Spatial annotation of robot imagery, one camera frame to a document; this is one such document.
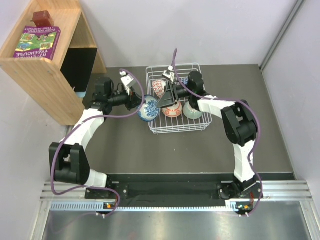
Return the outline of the red floral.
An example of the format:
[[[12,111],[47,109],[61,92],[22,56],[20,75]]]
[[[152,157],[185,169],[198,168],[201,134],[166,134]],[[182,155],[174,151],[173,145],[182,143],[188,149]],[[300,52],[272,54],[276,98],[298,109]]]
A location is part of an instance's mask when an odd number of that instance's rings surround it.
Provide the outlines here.
[[[183,106],[180,102],[170,107],[162,108],[162,113],[169,118],[176,118],[183,112]]]

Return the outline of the red patterned white bowl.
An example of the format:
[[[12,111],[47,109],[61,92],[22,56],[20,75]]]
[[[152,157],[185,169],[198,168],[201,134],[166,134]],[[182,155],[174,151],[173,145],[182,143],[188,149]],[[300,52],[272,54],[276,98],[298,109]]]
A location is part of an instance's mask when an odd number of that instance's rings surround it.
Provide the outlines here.
[[[166,90],[166,85],[167,85],[166,81],[162,79],[154,80],[152,82],[153,92],[158,96],[159,99],[161,99],[162,96],[164,95]]]

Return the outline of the dark blue bottom bowl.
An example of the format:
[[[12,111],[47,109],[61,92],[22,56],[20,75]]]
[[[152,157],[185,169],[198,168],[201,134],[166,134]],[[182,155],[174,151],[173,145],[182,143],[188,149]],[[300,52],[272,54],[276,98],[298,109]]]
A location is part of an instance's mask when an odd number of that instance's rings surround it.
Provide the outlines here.
[[[160,114],[160,108],[157,107],[158,100],[152,95],[144,96],[144,104],[141,109],[137,112],[137,115],[144,122],[154,121]]]

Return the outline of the orange red patterned bowl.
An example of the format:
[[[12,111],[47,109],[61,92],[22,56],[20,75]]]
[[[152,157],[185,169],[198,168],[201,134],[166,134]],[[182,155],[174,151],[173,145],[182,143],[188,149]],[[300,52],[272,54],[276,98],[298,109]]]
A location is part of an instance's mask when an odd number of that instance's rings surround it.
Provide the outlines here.
[[[181,78],[180,80],[181,80],[181,82],[182,82],[185,86],[188,85],[188,81],[189,81],[189,78],[188,78],[188,77],[183,77],[183,78]]]

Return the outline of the pale green bowl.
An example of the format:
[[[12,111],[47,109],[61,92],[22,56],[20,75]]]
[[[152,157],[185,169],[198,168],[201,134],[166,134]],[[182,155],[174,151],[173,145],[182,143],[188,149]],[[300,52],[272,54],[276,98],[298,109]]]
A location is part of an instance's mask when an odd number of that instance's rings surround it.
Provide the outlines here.
[[[190,106],[190,103],[187,102],[184,107],[183,107],[183,114],[188,118],[188,119],[192,119],[192,120],[196,120],[199,119],[200,117],[203,116],[203,113],[193,109]]]

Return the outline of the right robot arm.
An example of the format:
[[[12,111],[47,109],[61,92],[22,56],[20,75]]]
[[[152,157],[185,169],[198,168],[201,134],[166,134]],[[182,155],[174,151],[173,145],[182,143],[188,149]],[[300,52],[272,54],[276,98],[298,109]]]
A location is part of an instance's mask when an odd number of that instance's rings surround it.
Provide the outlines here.
[[[189,73],[186,85],[173,70],[165,70],[162,76],[166,79],[166,87],[157,104],[158,108],[171,107],[180,99],[187,98],[192,110],[222,119],[226,137],[233,145],[235,169],[234,180],[218,185],[218,194],[224,200],[245,198],[251,193],[257,180],[253,170],[253,149],[257,139],[258,121],[248,103],[209,95],[205,91],[203,76],[198,71]]]

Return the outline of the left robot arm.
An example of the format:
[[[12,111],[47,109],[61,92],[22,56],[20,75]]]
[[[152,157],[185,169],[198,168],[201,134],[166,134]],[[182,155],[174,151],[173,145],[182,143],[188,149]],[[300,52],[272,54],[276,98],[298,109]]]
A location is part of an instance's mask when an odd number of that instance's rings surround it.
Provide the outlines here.
[[[64,195],[79,188],[96,190],[102,198],[109,198],[113,189],[110,176],[91,169],[86,148],[98,128],[111,115],[113,107],[125,105],[129,110],[139,111],[145,103],[145,96],[138,95],[134,85],[140,81],[130,72],[121,69],[121,84],[124,90],[120,94],[113,91],[113,82],[109,78],[99,79],[95,96],[89,108],[74,128],[60,142],[49,147],[50,187],[56,196]]]

